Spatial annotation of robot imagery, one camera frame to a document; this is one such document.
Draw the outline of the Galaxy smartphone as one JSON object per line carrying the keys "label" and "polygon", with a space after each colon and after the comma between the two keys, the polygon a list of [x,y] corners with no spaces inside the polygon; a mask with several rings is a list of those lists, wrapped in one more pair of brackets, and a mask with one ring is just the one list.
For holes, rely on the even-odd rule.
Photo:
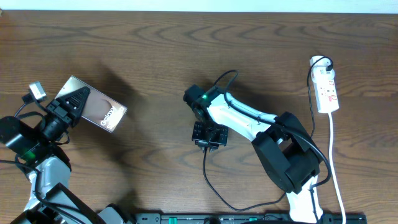
{"label": "Galaxy smartphone", "polygon": [[84,86],[90,89],[90,94],[81,117],[112,133],[127,112],[127,108],[116,100],[74,76],[68,79],[55,98],[62,97]]}

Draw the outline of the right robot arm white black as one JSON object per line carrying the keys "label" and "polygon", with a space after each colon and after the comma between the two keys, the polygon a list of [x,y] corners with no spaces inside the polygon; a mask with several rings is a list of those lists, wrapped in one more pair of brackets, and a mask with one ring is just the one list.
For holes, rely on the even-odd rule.
{"label": "right robot arm white black", "polygon": [[295,115],[260,112],[217,85],[208,91],[192,85],[183,100],[198,119],[192,141],[204,154],[225,146],[228,131],[236,131],[251,142],[270,180],[284,191],[291,220],[317,223],[322,219],[317,186],[320,163],[327,159]]}

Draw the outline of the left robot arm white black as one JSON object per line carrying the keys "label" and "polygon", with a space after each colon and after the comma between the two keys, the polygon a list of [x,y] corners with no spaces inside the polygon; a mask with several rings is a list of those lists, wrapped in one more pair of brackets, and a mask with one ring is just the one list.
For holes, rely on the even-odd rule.
{"label": "left robot arm white black", "polygon": [[78,124],[89,94],[82,87],[52,100],[41,113],[1,118],[1,143],[15,152],[11,164],[31,183],[29,201],[14,223],[129,223],[115,204],[95,212],[68,187],[72,168],[61,138]]}

